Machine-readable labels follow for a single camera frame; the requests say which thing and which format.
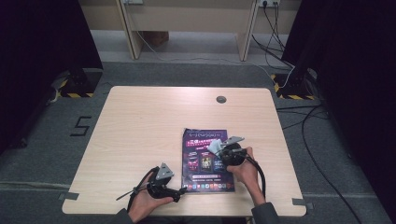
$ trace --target power outlet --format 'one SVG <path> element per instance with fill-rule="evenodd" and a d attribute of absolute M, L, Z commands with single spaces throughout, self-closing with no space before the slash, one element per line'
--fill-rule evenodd
<path fill-rule="evenodd" d="M 259 7 L 262 7 L 263 2 L 267 2 L 267 7 L 275 7 L 275 4 L 279 6 L 280 0 L 260 0 Z"/>

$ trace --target warning tape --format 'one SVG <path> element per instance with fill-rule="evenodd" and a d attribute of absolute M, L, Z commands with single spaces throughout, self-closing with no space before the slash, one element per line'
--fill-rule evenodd
<path fill-rule="evenodd" d="M 281 99 L 292 99 L 292 100 L 314 100 L 315 97 L 313 95 L 302 95 L 302 94 L 285 94 L 282 92 L 282 88 L 279 88 L 277 82 L 275 82 L 276 75 L 271 75 L 271 79 L 274 81 L 274 89 L 276 92 L 276 96 Z"/>
<path fill-rule="evenodd" d="M 93 92 L 67 92 L 66 84 L 68 78 L 65 79 L 61 87 L 58 89 L 58 97 L 68 97 L 68 98 L 81 98 L 81 97 L 93 97 Z"/>

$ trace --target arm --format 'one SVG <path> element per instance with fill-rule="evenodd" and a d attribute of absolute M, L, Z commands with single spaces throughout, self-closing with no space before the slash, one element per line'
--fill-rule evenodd
<path fill-rule="evenodd" d="M 148 182 L 151 175 L 149 175 L 144 182 Z M 129 212 L 126 209 L 120 210 L 111 221 L 111 224 L 135 224 L 143 218 L 147 217 L 157 207 L 171 203 L 173 198 L 152 198 L 146 189 L 140 190 L 134 197 L 131 209 Z"/>
<path fill-rule="evenodd" d="M 253 149 L 251 147 L 247 147 L 247 154 L 254 160 Z M 256 223 L 278 223 L 279 220 L 274 206 L 271 203 L 267 203 L 262 194 L 262 190 L 259 186 L 257 170 L 253 164 L 245 160 L 238 166 L 228 166 L 227 171 L 233 173 L 239 181 L 245 184 L 255 206 L 251 212 Z"/>

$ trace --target magazine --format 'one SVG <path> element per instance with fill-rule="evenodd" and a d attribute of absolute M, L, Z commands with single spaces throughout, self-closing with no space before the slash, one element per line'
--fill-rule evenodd
<path fill-rule="evenodd" d="M 213 140 L 227 140 L 227 130 L 186 129 L 182 143 L 181 187 L 187 192 L 235 192 L 233 174 L 207 150 Z"/>

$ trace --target hand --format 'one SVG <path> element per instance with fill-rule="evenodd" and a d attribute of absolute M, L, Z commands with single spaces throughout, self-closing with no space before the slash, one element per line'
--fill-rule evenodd
<path fill-rule="evenodd" d="M 246 150 L 249 157 L 254 160 L 253 148 L 247 147 Z M 245 159 L 244 162 L 238 166 L 227 166 L 227 171 L 233 173 L 238 181 L 245 184 L 255 205 L 265 203 L 265 198 L 259 186 L 258 172 L 253 164 Z"/>
<path fill-rule="evenodd" d="M 145 179 L 143 183 L 147 183 L 152 173 Z M 147 217 L 154 209 L 157 207 L 171 203 L 173 198 L 161 198 L 154 199 L 149 195 L 146 189 L 140 190 L 139 193 L 134 197 L 134 201 L 132 202 L 131 209 L 129 210 L 129 217 L 131 218 L 133 223 L 137 223 L 143 218 Z"/>

